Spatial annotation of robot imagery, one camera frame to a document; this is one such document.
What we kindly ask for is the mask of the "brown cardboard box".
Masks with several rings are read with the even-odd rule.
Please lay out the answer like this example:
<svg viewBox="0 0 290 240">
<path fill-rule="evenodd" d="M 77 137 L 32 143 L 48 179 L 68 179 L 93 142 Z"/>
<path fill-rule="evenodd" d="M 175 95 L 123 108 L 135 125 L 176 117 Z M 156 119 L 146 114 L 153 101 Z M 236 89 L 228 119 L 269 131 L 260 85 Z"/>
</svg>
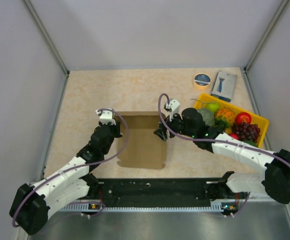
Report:
<svg viewBox="0 0 290 240">
<path fill-rule="evenodd" d="M 121 111 L 123 123 L 120 126 L 122 137 L 117 140 L 117 150 L 120 150 L 127 137 L 127 146 L 118 155 L 117 164 L 122 168 L 161 170 L 167 159 L 167 143 L 154 134 L 159 127 L 157 111 Z"/>
</svg>

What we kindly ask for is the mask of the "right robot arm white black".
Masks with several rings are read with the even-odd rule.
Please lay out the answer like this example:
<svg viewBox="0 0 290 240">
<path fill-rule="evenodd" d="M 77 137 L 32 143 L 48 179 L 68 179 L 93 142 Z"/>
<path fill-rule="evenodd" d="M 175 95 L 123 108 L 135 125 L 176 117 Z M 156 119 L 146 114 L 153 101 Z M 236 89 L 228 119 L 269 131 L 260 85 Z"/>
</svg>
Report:
<svg viewBox="0 0 290 240">
<path fill-rule="evenodd" d="M 290 203 L 288 150 L 264 150 L 234 139 L 219 128 L 205 125 L 202 116 L 194 108 L 187 108 L 182 113 L 163 117 L 160 112 L 156 135 L 163 141 L 167 140 L 167 135 L 171 135 L 193 142 L 202 150 L 231 158 L 255 170 L 255 173 L 227 172 L 218 185 L 222 197 L 230 198 L 241 192 L 257 193 L 281 204 Z"/>
</svg>

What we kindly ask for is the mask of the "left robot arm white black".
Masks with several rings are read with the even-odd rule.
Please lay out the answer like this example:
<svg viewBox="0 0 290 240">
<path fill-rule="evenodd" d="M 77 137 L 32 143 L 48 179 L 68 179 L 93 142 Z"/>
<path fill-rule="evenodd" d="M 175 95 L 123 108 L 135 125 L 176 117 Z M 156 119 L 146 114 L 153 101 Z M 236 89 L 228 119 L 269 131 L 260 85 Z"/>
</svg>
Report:
<svg viewBox="0 0 290 240">
<path fill-rule="evenodd" d="M 94 198 L 99 191 L 91 171 L 122 153 L 122 147 L 111 157 L 108 154 L 114 139 L 121 138 L 124 119 L 101 120 L 89 142 L 63 167 L 32 185 L 24 183 L 15 194 L 9 215 L 14 228 L 28 235 L 38 233 L 59 210 L 83 198 Z"/>
</svg>

